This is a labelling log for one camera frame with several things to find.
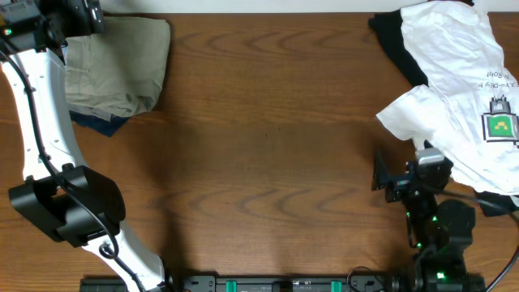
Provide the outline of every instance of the white cloth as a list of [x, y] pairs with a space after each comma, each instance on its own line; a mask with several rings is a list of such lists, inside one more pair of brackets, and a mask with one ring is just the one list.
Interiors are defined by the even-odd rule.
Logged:
[[104, 33], [67, 41], [69, 104], [120, 117], [152, 110], [169, 52], [170, 30], [164, 20], [106, 17]]
[[519, 194], [519, 85], [504, 68], [487, 14], [461, 2], [427, 2], [401, 16], [405, 48], [429, 87], [413, 88], [378, 119], [417, 148], [424, 140], [439, 148], [454, 162], [455, 181]]

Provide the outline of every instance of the white wall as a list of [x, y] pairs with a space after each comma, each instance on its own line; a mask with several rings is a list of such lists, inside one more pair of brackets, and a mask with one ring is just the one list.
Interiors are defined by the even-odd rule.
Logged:
[[[113, 13], [291, 13], [395, 11], [426, 0], [101, 0]], [[519, 11], [519, 0], [476, 0], [489, 11]]]

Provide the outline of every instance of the wooden surface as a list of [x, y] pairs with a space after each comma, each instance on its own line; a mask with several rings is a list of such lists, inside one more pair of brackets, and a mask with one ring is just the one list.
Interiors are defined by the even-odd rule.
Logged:
[[[346, 274], [407, 262], [404, 209], [370, 184], [376, 148], [399, 171], [414, 155], [375, 118], [410, 86], [369, 16], [152, 16], [175, 24], [156, 110], [113, 138], [75, 133], [90, 166], [121, 188], [135, 232], [174, 271]], [[491, 22], [518, 76], [519, 15]], [[83, 277], [113, 275], [10, 206], [24, 153], [5, 80], [0, 88], [0, 290], [77, 291]], [[490, 282], [516, 245], [508, 218], [478, 210], [469, 270]], [[495, 291], [518, 286], [516, 267]]]

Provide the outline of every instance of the dark blue cloth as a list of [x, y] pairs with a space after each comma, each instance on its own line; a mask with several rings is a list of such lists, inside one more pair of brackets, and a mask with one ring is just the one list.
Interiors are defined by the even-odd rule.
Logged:
[[118, 116], [112, 116], [112, 119], [110, 122], [98, 118], [91, 115], [86, 114], [78, 114], [76, 112], [70, 111], [71, 113], [71, 119], [74, 122], [77, 122], [78, 125], [83, 127], [89, 127], [92, 128], [98, 132], [100, 132], [103, 135], [106, 135], [108, 137], [111, 137], [115, 134], [115, 132], [124, 125], [127, 120], [130, 118], [121, 118]]

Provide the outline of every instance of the white t-shirt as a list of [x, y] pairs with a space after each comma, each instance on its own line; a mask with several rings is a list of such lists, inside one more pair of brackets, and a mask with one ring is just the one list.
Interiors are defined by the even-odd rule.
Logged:
[[429, 140], [476, 191], [519, 194], [519, 84], [486, 13], [461, 2], [401, 10], [404, 45], [428, 78], [377, 114], [417, 148]]

